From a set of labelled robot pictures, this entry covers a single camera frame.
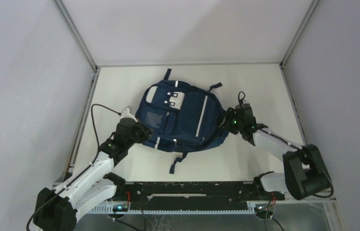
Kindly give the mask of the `navy blue student backpack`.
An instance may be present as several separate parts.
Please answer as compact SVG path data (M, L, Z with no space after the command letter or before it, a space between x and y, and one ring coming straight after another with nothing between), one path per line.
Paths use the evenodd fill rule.
M221 127L225 110L212 89L201 89L180 80L170 80L167 69L163 80L146 89L141 98L136 118L153 131L143 145L164 151L181 153L172 163L174 174L177 163L189 153L216 148L224 143L229 132Z

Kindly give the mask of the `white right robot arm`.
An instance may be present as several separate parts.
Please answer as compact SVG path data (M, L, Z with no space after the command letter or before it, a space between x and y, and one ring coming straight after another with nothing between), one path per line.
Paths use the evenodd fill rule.
M269 171L255 178L258 184L253 188L254 195L259 200L267 200L273 192L289 193L296 200L334 195L334 186L318 147L292 142L258 123L250 104L228 108L221 127L232 134L240 134L243 140L283 163L282 173Z

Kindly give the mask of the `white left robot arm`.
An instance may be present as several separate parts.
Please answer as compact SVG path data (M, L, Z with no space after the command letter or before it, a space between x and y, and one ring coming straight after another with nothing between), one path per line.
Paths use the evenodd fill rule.
M105 178L128 155L136 143L146 141L152 134L126 107L118 113L116 130L103 143L80 173L53 189L43 188L37 195L36 208L26 224L34 224L43 231L72 231L78 221L102 201L122 200L126 187Z

